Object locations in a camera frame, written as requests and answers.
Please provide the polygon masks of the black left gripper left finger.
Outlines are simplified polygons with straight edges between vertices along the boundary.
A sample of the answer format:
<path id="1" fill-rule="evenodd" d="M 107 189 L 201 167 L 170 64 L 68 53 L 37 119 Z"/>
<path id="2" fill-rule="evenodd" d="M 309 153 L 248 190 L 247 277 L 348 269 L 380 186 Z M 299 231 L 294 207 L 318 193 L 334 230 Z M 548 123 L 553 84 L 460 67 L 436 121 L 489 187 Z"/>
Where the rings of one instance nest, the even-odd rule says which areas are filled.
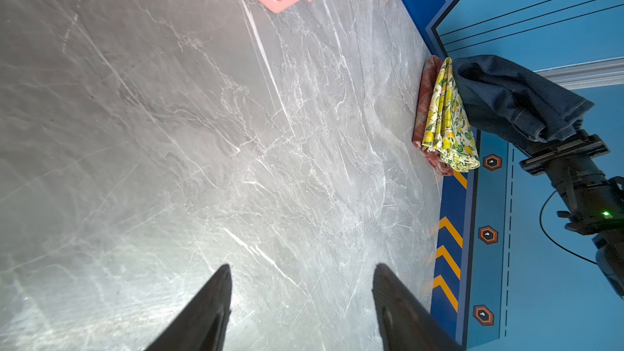
<path id="1" fill-rule="evenodd" d="M 231 300 L 231 268 L 224 264 L 146 350 L 223 349 Z"/>

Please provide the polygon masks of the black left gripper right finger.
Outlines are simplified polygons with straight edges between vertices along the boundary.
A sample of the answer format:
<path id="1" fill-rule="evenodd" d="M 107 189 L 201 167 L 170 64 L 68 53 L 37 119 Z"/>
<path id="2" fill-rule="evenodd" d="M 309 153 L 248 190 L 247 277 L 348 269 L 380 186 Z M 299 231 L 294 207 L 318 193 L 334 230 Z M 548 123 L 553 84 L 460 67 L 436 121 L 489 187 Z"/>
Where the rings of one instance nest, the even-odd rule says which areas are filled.
<path id="1" fill-rule="evenodd" d="M 372 293 L 385 351 L 462 348 L 384 263 L 375 268 Z"/>

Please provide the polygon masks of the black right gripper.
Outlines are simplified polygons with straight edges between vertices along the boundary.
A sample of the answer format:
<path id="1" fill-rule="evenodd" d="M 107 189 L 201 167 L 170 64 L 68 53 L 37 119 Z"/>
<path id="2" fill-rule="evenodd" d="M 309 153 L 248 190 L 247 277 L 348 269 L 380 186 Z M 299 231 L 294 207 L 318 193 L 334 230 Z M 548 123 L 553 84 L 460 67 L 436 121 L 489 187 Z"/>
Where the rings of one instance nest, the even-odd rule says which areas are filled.
<path id="1" fill-rule="evenodd" d="M 546 174 L 559 193 L 594 188 L 607 184 L 607 178 L 594 159 L 609 154 L 610 149 L 597 135 L 580 130 L 564 141 L 533 146 L 521 168 L 533 176 Z"/>

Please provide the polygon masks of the red plaid skirt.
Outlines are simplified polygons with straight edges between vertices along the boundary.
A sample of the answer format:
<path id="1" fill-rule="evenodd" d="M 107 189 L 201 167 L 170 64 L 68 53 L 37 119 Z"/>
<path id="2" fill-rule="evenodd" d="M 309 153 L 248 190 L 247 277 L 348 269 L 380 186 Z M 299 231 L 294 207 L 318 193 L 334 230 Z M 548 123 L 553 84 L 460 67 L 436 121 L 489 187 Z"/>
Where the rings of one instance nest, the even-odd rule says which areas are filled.
<path id="1" fill-rule="evenodd" d="M 432 55 L 423 67 L 412 142 L 436 173 L 442 176 L 452 176 L 454 174 L 454 170 L 450 167 L 450 165 L 442 161 L 440 153 L 437 150 L 429 152 L 422 144 L 425 135 L 428 112 L 432 100 L 432 93 L 442 63 L 443 60 L 441 58 Z"/>

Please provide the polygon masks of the lemon print skirt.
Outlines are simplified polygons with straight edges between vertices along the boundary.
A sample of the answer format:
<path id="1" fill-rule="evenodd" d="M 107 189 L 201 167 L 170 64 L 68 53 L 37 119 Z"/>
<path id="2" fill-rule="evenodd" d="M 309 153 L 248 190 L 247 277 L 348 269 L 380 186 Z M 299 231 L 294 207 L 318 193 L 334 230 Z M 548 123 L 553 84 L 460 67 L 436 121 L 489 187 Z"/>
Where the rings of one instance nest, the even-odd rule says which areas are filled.
<path id="1" fill-rule="evenodd" d="M 454 173 L 468 173 L 480 167 L 475 136 L 454 79 L 453 60 L 442 60 L 422 145 L 429 152 L 437 150 Z"/>

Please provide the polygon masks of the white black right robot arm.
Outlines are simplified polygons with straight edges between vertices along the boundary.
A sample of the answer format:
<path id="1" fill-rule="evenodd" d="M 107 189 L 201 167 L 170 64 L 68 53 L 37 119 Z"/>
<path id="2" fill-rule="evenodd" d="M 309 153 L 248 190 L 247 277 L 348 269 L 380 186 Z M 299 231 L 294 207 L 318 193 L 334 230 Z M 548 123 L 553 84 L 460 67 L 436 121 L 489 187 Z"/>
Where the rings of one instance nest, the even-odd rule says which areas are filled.
<path id="1" fill-rule="evenodd" d="M 619 297 L 623 297 L 623 178 L 609 178 L 594 159 L 609 154 L 597 135 L 580 130 L 564 141 L 532 143 L 521 168 L 549 177 L 565 203 L 557 216 L 565 229 L 592 237 L 596 265 Z"/>

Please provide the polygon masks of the dark navy skirt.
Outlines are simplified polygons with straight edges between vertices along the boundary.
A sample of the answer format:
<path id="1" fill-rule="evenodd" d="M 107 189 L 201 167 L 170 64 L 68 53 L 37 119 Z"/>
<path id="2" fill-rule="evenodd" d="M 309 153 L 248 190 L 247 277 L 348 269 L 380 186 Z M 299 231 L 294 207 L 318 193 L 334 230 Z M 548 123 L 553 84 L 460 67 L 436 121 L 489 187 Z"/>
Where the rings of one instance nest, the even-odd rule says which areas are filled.
<path id="1" fill-rule="evenodd" d="M 453 62 L 453 78 L 470 124 L 530 154 L 582 128 L 594 104 L 541 75 L 496 55 Z"/>

